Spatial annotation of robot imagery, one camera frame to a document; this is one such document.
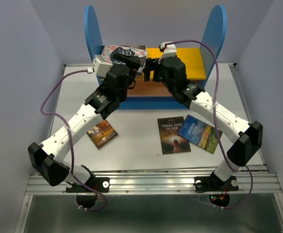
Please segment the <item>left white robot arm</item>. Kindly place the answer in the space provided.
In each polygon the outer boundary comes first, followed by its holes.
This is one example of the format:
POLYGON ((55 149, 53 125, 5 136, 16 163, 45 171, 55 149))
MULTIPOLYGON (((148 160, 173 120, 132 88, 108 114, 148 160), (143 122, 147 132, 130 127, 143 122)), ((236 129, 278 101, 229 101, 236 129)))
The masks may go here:
POLYGON ((74 164, 63 163, 68 153, 73 154, 73 146, 87 132, 105 120, 120 107, 127 98, 127 91, 134 88, 135 77, 141 66, 137 56, 113 56, 120 64, 110 64, 101 55, 96 55, 93 65, 83 69, 83 73, 95 74, 104 78, 97 89, 90 94, 80 109, 70 120, 53 113, 60 118, 64 126, 48 139, 37 144, 33 142, 28 147, 28 153, 33 168, 48 182, 50 186, 57 186, 64 181, 73 182, 83 190, 90 191, 94 187, 94 179, 89 175, 74 177, 74 164))

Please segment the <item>Little Women book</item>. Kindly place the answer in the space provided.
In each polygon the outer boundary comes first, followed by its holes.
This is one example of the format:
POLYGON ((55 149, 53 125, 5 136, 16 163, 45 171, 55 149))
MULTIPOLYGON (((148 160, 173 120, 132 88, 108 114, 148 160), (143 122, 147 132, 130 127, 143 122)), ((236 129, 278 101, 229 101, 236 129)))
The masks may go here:
POLYGON ((112 45, 112 44, 102 46, 101 55, 104 58, 104 60, 111 64, 124 64, 123 62, 120 62, 112 58, 112 56, 115 53, 117 53, 118 47, 119 47, 118 45, 112 45))

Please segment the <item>A Tale of Two Cities book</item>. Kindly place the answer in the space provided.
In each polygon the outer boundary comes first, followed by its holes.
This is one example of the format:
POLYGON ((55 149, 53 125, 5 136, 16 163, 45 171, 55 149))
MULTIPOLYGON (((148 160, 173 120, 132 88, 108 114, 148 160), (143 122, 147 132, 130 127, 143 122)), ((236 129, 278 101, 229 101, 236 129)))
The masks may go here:
POLYGON ((125 55, 125 56, 138 56, 139 60, 140 60, 140 68, 138 70, 138 74, 141 75, 142 74, 142 70, 145 64, 145 60, 147 57, 147 51, 146 51, 146 47, 142 46, 142 45, 130 45, 130 46, 119 46, 118 47, 118 51, 117 53, 125 55))

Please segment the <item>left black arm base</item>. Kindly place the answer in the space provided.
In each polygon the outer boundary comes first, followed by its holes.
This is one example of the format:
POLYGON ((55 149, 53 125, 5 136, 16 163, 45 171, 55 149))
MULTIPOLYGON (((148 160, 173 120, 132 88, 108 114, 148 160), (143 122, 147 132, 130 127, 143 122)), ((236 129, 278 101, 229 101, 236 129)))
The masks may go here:
POLYGON ((76 193, 76 204, 78 209, 93 212, 106 207, 107 198, 105 193, 109 192, 110 178, 97 177, 85 165, 75 166, 74 175, 68 174, 64 180, 66 192, 76 193))

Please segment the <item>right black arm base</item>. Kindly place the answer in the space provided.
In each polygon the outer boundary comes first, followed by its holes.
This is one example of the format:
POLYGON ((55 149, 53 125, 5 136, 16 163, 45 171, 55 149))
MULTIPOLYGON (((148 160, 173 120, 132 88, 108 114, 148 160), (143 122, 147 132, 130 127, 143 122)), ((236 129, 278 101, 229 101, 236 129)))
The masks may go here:
POLYGON ((195 177, 192 189, 198 194, 210 192, 208 196, 211 204, 227 207, 230 203, 229 192, 238 191, 239 186, 235 176, 231 176, 225 182, 218 180, 216 177, 200 176, 195 177))

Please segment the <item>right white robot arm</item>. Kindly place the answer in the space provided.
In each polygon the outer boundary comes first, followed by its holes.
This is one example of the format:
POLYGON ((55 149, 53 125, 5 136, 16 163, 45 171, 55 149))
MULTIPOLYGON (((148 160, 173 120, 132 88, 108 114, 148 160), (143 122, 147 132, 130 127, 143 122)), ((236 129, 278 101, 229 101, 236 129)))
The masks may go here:
POLYGON ((230 140, 232 147, 210 176, 212 188, 224 187, 227 180, 260 149, 262 124, 239 118, 219 104, 215 96, 211 96, 201 85, 187 79, 185 64, 176 56, 162 60, 147 58, 143 72, 146 80, 153 72, 154 81, 163 83, 178 103, 213 123, 230 140))

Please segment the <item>Animal Farm book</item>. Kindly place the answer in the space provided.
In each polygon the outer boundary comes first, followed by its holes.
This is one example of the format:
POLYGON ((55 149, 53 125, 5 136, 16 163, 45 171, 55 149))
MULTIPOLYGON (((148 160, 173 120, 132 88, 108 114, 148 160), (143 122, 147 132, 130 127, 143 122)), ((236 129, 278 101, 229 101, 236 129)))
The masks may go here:
POLYGON ((218 146, 215 128, 191 115, 185 118, 178 135, 211 154, 218 146))

